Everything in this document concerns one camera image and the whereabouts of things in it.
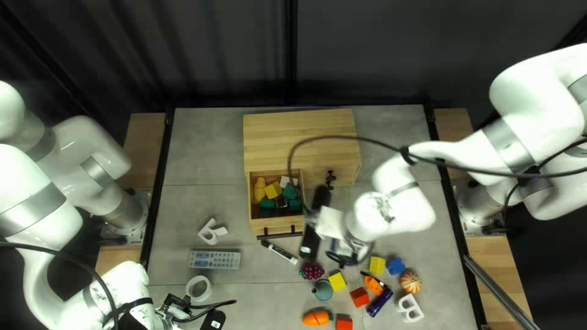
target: orange block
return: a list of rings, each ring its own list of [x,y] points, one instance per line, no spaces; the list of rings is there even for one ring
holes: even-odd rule
[[[383,293],[383,288],[379,285],[379,282],[371,276],[365,276],[365,285],[367,285],[367,288],[376,294],[377,297]]]
[[[369,303],[369,294],[362,287],[351,291],[350,297],[357,308]]]
[[[336,318],[336,330],[353,330],[353,320],[338,316]]]
[[[330,323],[333,319],[332,313],[328,311],[316,311],[304,315],[302,322],[305,325],[325,325]]]

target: dark curtain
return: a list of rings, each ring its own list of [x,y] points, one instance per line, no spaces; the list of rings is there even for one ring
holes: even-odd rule
[[[164,112],[174,105],[282,103],[280,1],[6,0],[5,5],[18,23],[2,22],[7,35],[0,79],[13,83],[46,122],[84,113],[121,143],[131,113]],[[39,59],[38,48],[31,50],[19,40],[22,35],[30,35],[48,57]],[[52,64],[53,73],[42,70],[43,61]],[[69,93],[59,86],[68,80]]]
[[[584,0],[300,1],[300,100],[467,107],[477,126],[507,67],[553,50]]]

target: wooden box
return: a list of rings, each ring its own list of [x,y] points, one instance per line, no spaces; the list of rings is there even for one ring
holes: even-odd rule
[[[355,136],[352,109],[306,110],[295,112],[260,113],[243,116],[244,171],[249,189],[256,177],[265,173],[287,175],[287,161],[291,148],[299,141],[316,136]],[[355,140],[328,139],[314,141],[297,149],[292,169],[299,171],[301,192],[324,184],[328,170],[337,180],[333,186],[351,186],[361,168],[359,144]],[[249,200],[253,201],[252,190]],[[253,219],[255,203],[250,203],[249,222],[257,235],[263,238],[265,228],[269,235],[301,235],[303,216]]]
[[[294,226],[294,233],[299,234],[303,231],[303,214],[301,210],[297,215],[290,215],[285,217],[256,217],[259,212],[259,202],[255,200],[255,196],[253,195],[253,186],[255,185],[257,178],[264,177],[267,182],[271,182],[274,180],[279,180],[281,176],[288,176],[287,170],[257,171],[249,172],[247,175],[247,183],[249,185],[249,223],[253,229],[253,232],[257,236],[290,234],[292,232],[292,225]],[[302,170],[292,169],[292,176],[298,178],[297,188],[301,194],[301,198],[304,198]]]

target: gray table surface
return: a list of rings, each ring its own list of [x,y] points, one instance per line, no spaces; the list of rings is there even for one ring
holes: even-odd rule
[[[430,140],[424,110],[420,105],[355,106],[357,135],[402,146]],[[334,314],[347,314],[353,329],[476,329],[463,269],[435,167],[418,165],[413,173],[437,214],[432,228],[417,233],[398,234],[376,241],[374,253],[398,255],[417,271],[423,288],[414,296],[425,318],[413,324],[402,322],[394,304],[388,302],[371,318],[366,308],[355,308],[349,292],[362,286],[359,270],[368,262],[347,267],[343,276],[347,287],[333,298],[320,302],[311,293],[312,284],[294,266],[261,247],[248,224],[247,185],[243,170],[242,115],[277,112],[283,108],[177,109],[166,168],[163,195],[149,263],[149,291],[156,305],[167,293],[183,296],[185,285],[196,275],[212,282],[212,297],[205,303],[237,299],[222,307],[227,315],[223,329],[307,329],[303,314],[315,307],[327,307]],[[352,201],[372,190],[373,170],[393,155],[380,147],[361,144],[363,166],[351,187],[337,187],[331,207],[348,211]],[[311,198],[312,191],[306,196]],[[210,248],[197,237],[198,231],[214,217],[228,228],[217,248],[238,248],[240,270],[197,270],[187,268],[192,248]],[[296,254],[301,237],[279,238],[276,245]],[[324,255],[330,241],[323,241],[319,262],[327,273],[337,265]],[[380,279],[395,292],[393,301],[404,293],[397,276],[385,273]],[[182,325],[199,329],[197,320]],[[334,329],[334,324],[321,329]]]

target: white tape roll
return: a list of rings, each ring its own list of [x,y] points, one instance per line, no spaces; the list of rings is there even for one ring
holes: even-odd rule
[[[194,297],[194,286],[200,284],[201,282],[206,283],[206,290],[203,294]],[[185,286],[185,294],[191,297],[192,304],[194,302],[200,302],[208,299],[210,295],[212,295],[212,284],[210,284],[210,280],[207,277],[198,275],[192,278],[187,285]]]

